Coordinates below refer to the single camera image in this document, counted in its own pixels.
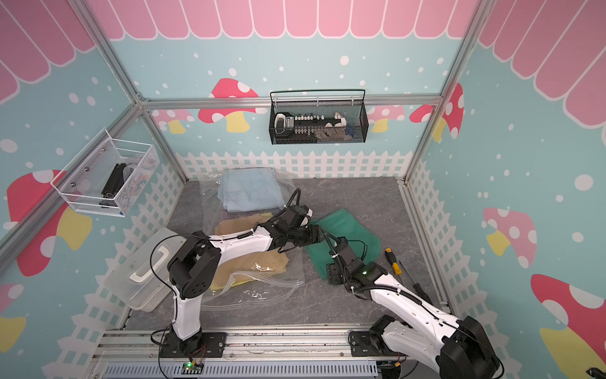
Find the folded blue towel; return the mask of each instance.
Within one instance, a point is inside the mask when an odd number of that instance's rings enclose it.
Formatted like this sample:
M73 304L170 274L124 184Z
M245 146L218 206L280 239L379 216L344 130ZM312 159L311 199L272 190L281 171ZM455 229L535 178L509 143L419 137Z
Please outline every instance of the folded blue towel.
M217 197L228 212L284 207L273 169L236 169L223 173Z

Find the white picket fence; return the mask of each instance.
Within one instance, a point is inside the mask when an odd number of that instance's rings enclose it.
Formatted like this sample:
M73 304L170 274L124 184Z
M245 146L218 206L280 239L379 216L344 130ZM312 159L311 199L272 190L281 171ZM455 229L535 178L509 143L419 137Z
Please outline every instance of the white picket fence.
M503 361L506 377L519 379L518 372L522 365L509 356L505 348L509 337L497 331L494 324L497 313L486 306L487 293L478 288L478 273L469 268L470 256L464 255L461 250L463 241L455 237L456 226L448 222L450 213L444 213L444 202L439 200L439 190L433 188L425 161L419 163L410 182L447 291L455 301L450 306L459 317L469 315L482 324L495 352Z
M413 152L401 155L396 152L389 155L387 152L378 155L371 152L364 155L359 152L356 155L347 152L332 155L323 152L316 155L311 152L303 155L299 152L292 155L287 152L280 155L274 152L267 155L262 152L256 156L252 152L248 155L237 153L231 156L228 153L218 155L213 153L206 156L200 153L194 156L188 153L186 157L177 154L177 159L190 179L196 179L199 174L205 172L218 172L227 169L243 169L246 167L273 167L276 170L292 173L295 178L369 178L375 176L404 176L412 159Z
M151 193L143 194L145 203L138 204L139 215L130 217L132 227L123 229L124 242L115 244L116 256L105 260L107 272L95 277L99 285L97 291L84 295L86 310L72 316L75 325L72 335L57 341L61 348L59 358L42 367L47 379L82 377L105 330L118 327L119 320L128 311L128 307L103 286L103 281L117 264L122 264L147 238L168 224L183 184L170 166L161 165L161 169L156 173L158 182L150 183Z

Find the mushroom illustration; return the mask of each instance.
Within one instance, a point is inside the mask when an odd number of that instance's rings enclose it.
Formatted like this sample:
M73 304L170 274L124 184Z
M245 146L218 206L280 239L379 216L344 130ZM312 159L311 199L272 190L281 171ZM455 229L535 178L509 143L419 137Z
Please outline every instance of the mushroom illustration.
M539 331L549 353L569 378L583 378L588 367L606 367L606 320L603 298L563 281L535 274L530 286L537 300L553 314L562 330Z
M158 123L160 129L167 130L166 125L168 125L168 129L172 134L185 133L186 129L181 125L180 120L194 121L194 117L187 109L156 109L151 115Z
M211 98L257 98L256 94L249 86L231 78L223 78L217 82L211 92ZM227 132L244 133L250 129L250 125L244 119L244 112L267 113L267 108L242 108L242 109L201 109L198 118L202 122L212 124L223 117L227 120Z
M0 285L0 314L23 292L23 285L8 283ZM6 353L17 342L25 329L25 317L0 317L0 352Z
M530 216L507 209L485 208L482 227L486 224L496 229L486 237L496 255L502 257L511 245L520 266L527 269L532 264L536 254L536 230Z
M58 170L36 171L11 183L6 191L11 221L4 223L5 229L11 229L23 219L51 189L50 181L59 173ZM19 254L19 270L27 277L41 273L50 262L57 236L63 238L72 250L78 250L92 228L92 218L76 213L67 203L63 204Z
M403 106L372 107L366 111L366 114L368 115L368 121L375 123L371 130L373 133L383 133L386 131L388 119L402 121L406 118Z
M446 125L448 125L452 138L457 138L463 122L464 106L465 99L463 97L463 87L457 83L453 95L450 97L450 101L446 104L446 109L438 121L438 126L436 127L436 130L433 131L433 139L437 143L442 142L442 132ZM431 106L426 104L417 108L410 115L410 121L423 122L429 119L429 115L431 115Z

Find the gray marble floor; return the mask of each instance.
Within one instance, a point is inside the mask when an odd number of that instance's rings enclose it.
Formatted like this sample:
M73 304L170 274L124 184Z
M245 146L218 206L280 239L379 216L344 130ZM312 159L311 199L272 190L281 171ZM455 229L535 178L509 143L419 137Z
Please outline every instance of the gray marble floor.
M394 178L296 179L295 184L302 190L301 204L313 209L314 218L325 217L340 208L346 209L381 239L382 249L389 247L395 252L431 299L437 301ZM201 229L200 203L198 183L187 183L168 228L177 233ZM355 298L342 286L331 286L321 280L309 257L302 255L305 286L297 288L289 299L271 306L202 311L202 327L372 323L383 314L391 314L372 301ZM383 253L376 262L390 268ZM258 284L244 284L238 288L245 289L248 285ZM153 312L133 311L126 329L166 327L172 316L171 298L171 295L165 298Z

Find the tan cloth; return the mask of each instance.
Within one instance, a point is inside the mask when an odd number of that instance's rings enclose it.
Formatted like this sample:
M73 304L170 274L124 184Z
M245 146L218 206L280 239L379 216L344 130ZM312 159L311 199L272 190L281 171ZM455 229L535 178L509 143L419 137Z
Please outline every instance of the tan cloth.
M271 213L263 213L221 221L219 225L217 225L217 228L215 228L215 234L223 235L252 229L256 223L264 223L270 218ZM229 260L217 267L210 289L213 291L223 289L227 284L230 275L236 271L263 272L269 275L276 275L285 272L287 264L288 258L286 257L286 254L278 253L277 249L246 254L242 257ZM246 275L236 275L236 281L232 286L238 286L253 280L254 279Z

